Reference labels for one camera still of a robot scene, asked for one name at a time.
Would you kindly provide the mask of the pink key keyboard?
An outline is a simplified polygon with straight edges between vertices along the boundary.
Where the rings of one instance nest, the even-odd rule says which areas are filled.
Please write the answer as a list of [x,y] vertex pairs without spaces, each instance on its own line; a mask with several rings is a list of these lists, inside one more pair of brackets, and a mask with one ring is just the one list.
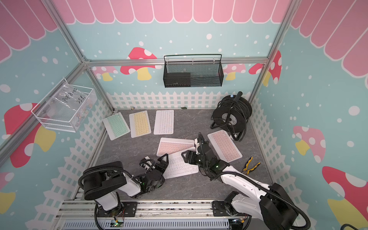
[[165,154],[172,154],[194,147],[194,140],[161,138],[156,156],[161,157]]
[[208,139],[221,160],[230,163],[242,158],[242,154],[226,131],[220,130],[208,134]]

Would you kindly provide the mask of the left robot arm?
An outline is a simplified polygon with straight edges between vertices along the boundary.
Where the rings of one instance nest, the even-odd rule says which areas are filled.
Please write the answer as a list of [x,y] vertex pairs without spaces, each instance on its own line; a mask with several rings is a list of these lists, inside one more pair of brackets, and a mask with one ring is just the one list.
[[169,155],[164,154],[157,161],[144,158],[139,166],[147,169],[137,176],[125,170],[121,161],[86,169],[78,180],[84,199],[94,200],[97,208],[102,208],[106,213],[122,212],[124,205],[120,201],[118,190],[137,198],[161,187],[165,182],[163,174],[169,166]]

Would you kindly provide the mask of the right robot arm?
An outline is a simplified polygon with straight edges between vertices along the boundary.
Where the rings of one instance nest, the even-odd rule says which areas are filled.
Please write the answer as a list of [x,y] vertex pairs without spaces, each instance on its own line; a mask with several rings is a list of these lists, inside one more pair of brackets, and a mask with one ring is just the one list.
[[309,217],[297,207],[284,188],[256,181],[217,158],[201,133],[195,140],[196,150],[181,153],[185,163],[197,165],[210,180],[218,180],[237,189],[230,195],[230,210],[262,220],[270,230],[308,230]]

